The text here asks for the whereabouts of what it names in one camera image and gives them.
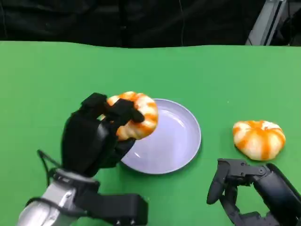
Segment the green tablecloth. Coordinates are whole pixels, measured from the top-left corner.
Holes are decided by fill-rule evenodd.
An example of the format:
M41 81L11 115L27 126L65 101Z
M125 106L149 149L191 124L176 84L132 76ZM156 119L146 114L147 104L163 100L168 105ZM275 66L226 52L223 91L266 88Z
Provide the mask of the green tablecloth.
M278 123L287 143L273 161L301 191L301 48L203 46L119 49L71 43L0 42L1 226L45 191L41 148L60 159L65 120L93 92L134 90L187 107L202 129L198 156L184 169L148 176L118 166L96 178L103 193L139 193L149 226L230 226L206 196L217 158L244 158L233 146L238 120ZM267 211L253 188L239 190L242 212ZM103 225L81 219L77 226Z

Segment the black curtain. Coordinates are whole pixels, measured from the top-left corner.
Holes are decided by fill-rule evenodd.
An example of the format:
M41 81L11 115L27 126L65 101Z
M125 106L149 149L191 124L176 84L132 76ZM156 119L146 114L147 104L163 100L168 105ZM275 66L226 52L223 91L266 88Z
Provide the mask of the black curtain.
M265 0L0 0L0 40L244 45Z

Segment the pumpkin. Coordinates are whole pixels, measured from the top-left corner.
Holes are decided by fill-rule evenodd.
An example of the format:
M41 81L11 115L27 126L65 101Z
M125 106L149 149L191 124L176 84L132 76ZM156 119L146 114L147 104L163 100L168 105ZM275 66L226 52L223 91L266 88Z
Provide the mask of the pumpkin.
M239 121L233 126L235 146L252 160L274 159L285 145L282 129L269 121Z
M150 135L158 124L158 108L155 101L143 93L129 91L112 96L107 102L112 106L120 98L133 101L135 108L144 116L144 121L136 123L130 120L125 126L120 126L116 133L119 140L127 140L131 137L139 140Z

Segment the toy pumpkin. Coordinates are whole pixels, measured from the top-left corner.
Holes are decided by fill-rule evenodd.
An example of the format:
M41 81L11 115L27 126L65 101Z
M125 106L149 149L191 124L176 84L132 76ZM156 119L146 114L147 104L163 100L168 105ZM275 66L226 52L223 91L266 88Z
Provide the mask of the toy pumpkin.
M235 146L250 159L274 159L285 145L282 129L269 121L239 121L233 126Z
M112 96L107 102L112 106L120 98L133 101L135 108L143 114L145 119L141 123L129 121L125 126L119 127L116 133L119 140L127 140L131 137L139 140L150 135L158 124L158 109L155 101L143 93L129 91Z

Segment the lavender plate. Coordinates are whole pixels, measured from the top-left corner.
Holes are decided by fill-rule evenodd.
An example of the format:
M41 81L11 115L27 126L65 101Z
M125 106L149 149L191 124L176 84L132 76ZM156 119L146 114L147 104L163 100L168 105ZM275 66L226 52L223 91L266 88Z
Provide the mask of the lavender plate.
M147 174L165 174L188 164L201 144L201 129L193 114L182 105L155 99L159 121L148 137L137 140L122 159L128 167Z

